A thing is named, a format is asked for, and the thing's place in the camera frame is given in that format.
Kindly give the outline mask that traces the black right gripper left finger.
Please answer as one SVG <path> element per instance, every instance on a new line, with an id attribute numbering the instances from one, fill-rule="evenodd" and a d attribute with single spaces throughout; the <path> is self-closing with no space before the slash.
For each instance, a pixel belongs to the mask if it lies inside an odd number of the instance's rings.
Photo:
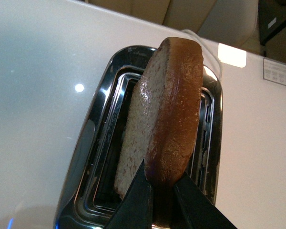
<path id="1" fill-rule="evenodd" d="M 153 187 L 147 181 L 144 162 L 119 204 L 106 229 L 150 229 L 153 223 Z"/>

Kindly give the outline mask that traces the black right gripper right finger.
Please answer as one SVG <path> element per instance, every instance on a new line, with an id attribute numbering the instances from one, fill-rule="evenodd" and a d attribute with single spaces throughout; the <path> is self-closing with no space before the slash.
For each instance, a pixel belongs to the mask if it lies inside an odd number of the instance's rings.
<path id="1" fill-rule="evenodd" d="M 187 229 L 236 228 L 186 173 L 174 185 L 174 193 Z"/>

